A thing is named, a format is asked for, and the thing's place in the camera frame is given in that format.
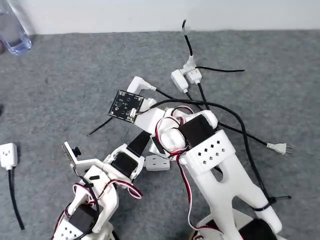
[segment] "wire connector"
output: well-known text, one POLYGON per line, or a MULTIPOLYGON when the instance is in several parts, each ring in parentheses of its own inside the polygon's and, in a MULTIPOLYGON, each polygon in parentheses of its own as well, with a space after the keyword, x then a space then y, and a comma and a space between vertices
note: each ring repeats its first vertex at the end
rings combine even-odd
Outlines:
POLYGON ((171 79, 182 93, 188 92, 189 84, 185 79, 184 72, 181 69, 177 69, 171 73, 171 79))
POLYGON ((277 143, 277 144, 267 143, 266 147, 282 155, 285 155, 286 153, 292 154, 291 151, 287 151, 287 148, 292 149, 292 147, 288 146, 286 143, 277 143))
POLYGON ((155 91, 156 89, 157 88, 155 86, 152 86, 150 83, 145 81, 142 77, 135 76, 126 91, 132 94, 140 94, 142 90, 155 91))

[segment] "circuit board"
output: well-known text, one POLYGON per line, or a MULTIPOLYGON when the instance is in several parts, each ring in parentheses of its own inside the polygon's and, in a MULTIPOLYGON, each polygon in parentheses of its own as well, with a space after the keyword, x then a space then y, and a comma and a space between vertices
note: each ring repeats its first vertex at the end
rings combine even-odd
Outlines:
POLYGON ((133 124, 144 99, 143 96, 118 90, 108 115, 133 124))

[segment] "white plastic bracket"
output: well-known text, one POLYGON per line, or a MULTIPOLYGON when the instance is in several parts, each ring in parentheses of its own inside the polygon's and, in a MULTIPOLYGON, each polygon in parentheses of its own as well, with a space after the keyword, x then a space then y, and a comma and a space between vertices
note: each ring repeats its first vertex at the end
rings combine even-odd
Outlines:
POLYGON ((66 218, 64 218, 58 229, 55 231, 53 240, 72 240, 83 234, 78 228, 73 226, 66 218))
POLYGON ((103 163, 111 164, 116 159, 116 157, 119 153, 127 154, 130 158, 132 158, 133 160, 135 160, 138 163, 138 166, 130 175, 130 180, 132 181, 140 174, 142 168, 144 167, 145 158, 143 156, 137 157, 136 155, 134 155, 131 151, 129 151, 127 149, 127 144, 124 143, 121 146, 119 146, 118 148, 116 148, 111 154, 109 154, 104 159, 103 163))
POLYGON ((235 154, 236 150, 223 130, 187 151, 183 156, 186 164, 192 166, 197 175, 214 168, 224 159, 235 154))

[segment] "plastic bottle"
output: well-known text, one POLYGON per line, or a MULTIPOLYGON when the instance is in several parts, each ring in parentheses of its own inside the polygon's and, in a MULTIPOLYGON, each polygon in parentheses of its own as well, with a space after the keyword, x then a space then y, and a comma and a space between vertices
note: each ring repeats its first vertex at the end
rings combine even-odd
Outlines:
POLYGON ((20 55, 32 46, 31 40, 7 0, 0 0, 0 40, 15 55, 20 55))

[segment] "white plug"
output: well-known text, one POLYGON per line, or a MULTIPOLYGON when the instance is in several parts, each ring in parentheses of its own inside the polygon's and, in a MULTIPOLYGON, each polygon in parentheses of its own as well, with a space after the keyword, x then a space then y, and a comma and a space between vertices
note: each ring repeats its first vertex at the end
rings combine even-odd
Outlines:
POLYGON ((292 154, 291 151, 287 151, 288 149, 292 149, 291 146, 287 146, 286 143, 277 143, 277 144, 272 144, 272 143, 267 143, 266 145, 267 148, 272 149, 276 151, 277 153, 280 153, 282 155, 285 155, 286 153, 292 154))
POLYGON ((140 94, 144 89, 155 91, 156 87, 146 82, 142 77, 135 76, 126 91, 132 94, 140 94))
POLYGON ((171 79, 180 92, 188 92, 189 84, 184 76, 184 73, 180 69, 177 69, 171 73, 171 79))
POLYGON ((12 170, 18 164, 17 145, 7 143, 0 145, 0 164, 7 171, 12 170))
POLYGON ((199 84, 202 80, 202 75, 199 69, 196 68, 194 56, 189 56, 188 61, 183 65, 185 76, 191 84, 199 84))

